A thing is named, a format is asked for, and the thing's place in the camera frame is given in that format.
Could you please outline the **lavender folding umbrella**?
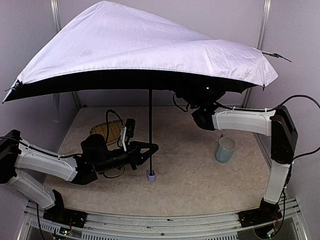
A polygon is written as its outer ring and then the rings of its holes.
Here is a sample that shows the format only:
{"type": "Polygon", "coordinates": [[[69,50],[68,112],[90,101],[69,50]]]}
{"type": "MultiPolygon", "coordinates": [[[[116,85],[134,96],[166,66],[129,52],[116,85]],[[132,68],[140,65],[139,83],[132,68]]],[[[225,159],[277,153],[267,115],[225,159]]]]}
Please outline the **lavender folding umbrella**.
{"type": "Polygon", "coordinates": [[[82,90],[242,93],[277,77],[253,47],[101,1],[71,20],[30,60],[4,101],[82,90]]]}

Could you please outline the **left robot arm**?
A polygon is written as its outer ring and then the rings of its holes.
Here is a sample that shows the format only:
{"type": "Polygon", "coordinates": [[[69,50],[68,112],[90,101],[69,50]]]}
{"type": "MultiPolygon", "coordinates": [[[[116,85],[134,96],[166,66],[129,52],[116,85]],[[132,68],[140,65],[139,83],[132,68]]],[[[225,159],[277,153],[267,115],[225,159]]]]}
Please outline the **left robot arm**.
{"type": "Polygon", "coordinates": [[[11,130],[0,138],[0,182],[44,209],[43,218],[70,227],[83,228],[88,214],[66,208],[62,195],[49,189],[26,172],[27,169],[52,175],[75,185],[88,185],[107,170],[136,170],[159,149],[155,143],[125,140],[123,147],[109,150],[101,134],[92,134],[81,142],[82,153],[59,155],[37,148],[11,130]]]}

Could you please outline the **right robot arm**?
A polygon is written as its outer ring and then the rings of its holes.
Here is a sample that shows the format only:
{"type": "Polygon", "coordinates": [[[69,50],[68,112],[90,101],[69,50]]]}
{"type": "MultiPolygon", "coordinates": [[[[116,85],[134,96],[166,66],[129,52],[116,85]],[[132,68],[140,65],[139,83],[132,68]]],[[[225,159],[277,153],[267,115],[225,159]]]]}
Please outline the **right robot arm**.
{"type": "Polygon", "coordinates": [[[271,168],[268,184],[258,208],[238,213],[243,228],[284,218],[279,200],[290,181],[298,132],[288,109],[225,107],[219,103],[199,107],[192,114],[196,125],[208,131],[237,130],[271,137],[271,168]]]}

